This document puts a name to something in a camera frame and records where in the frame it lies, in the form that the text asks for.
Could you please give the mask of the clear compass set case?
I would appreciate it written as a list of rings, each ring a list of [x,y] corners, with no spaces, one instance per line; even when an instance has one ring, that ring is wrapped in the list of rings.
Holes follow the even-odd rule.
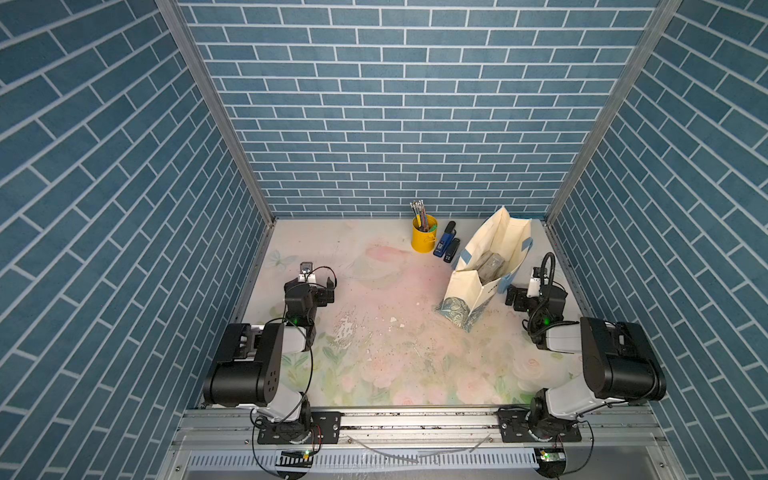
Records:
[[[476,265],[478,278],[486,285],[500,278],[504,273],[507,260],[499,253],[487,251],[483,253]]]

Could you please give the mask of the cream canvas tote bag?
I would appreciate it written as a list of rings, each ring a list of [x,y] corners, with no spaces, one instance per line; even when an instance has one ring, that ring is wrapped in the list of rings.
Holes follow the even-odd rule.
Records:
[[[499,208],[475,232],[454,261],[438,312],[469,332],[495,294],[503,292],[533,244],[532,221]]]

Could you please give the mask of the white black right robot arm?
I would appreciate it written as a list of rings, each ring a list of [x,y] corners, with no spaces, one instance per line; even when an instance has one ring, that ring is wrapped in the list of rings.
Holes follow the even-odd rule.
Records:
[[[666,379],[642,327],[599,318],[565,318],[568,293],[555,280],[552,252],[532,269],[529,288],[510,287],[506,303],[527,318],[522,327],[535,347],[579,355],[582,372],[565,384],[542,388],[527,407],[497,411],[505,443],[578,442],[578,424],[602,408],[659,401]]]

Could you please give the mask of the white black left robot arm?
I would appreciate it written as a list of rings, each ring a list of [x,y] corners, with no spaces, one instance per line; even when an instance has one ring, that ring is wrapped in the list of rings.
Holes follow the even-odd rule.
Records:
[[[341,414],[314,412],[308,388],[297,391],[280,380],[285,354],[313,353],[317,310],[335,300],[336,286],[333,278],[320,284],[303,274],[284,285],[282,316],[228,325],[203,382],[204,403],[249,409],[260,445],[336,444]]]

